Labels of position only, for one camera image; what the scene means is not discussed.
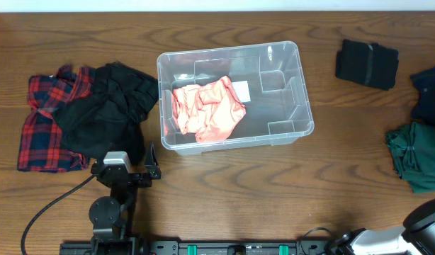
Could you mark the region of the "black cloth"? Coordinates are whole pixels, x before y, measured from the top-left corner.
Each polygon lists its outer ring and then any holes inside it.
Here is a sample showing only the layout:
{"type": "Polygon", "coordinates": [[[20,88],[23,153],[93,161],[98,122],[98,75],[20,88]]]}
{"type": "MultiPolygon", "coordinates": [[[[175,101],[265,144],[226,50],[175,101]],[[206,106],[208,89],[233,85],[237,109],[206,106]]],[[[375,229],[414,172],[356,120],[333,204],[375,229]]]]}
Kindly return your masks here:
{"type": "Polygon", "coordinates": [[[378,43],[344,39],[337,52],[335,77],[388,91],[395,85],[399,52],[378,43]]]}

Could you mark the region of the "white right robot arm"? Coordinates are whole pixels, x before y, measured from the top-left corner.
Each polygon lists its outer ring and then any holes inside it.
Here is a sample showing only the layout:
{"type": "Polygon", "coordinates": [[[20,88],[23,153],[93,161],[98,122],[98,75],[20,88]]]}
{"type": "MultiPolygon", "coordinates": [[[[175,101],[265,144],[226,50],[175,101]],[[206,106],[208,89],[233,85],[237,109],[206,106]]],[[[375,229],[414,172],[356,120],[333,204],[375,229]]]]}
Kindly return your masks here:
{"type": "Polygon", "coordinates": [[[327,253],[435,255],[435,199],[412,211],[403,226],[383,231],[357,229],[329,244],[327,253]]]}

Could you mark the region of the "green cloth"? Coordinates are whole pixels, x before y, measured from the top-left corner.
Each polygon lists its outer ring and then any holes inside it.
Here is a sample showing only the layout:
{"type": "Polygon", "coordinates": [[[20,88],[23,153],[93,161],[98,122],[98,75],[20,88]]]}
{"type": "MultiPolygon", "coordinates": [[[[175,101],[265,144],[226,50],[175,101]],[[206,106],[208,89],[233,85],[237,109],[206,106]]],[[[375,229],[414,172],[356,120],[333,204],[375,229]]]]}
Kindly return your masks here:
{"type": "Polygon", "coordinates": [[[395,173],[415,193],[435,191],[435,126],[413,122],[385,134],[395,173]]]}

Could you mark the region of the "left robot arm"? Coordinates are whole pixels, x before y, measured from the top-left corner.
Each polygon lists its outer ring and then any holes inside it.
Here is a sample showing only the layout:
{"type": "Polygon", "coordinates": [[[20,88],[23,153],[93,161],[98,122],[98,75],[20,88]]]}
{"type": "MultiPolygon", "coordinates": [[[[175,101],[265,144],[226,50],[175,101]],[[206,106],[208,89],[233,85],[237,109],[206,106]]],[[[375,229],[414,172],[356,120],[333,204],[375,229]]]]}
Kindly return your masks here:
{"type": "Polygon", "coordinates": [[[145,172],[131,173],[126,152],[108,152],[91,167],[98,182],[110,188],[108,196],[95,200],[89,209],[93,224],[92,254],[149,254],[149,244],[132,233],[137,192],[152,186],[162,173],[150,144],[145,155],[145,172]]]}

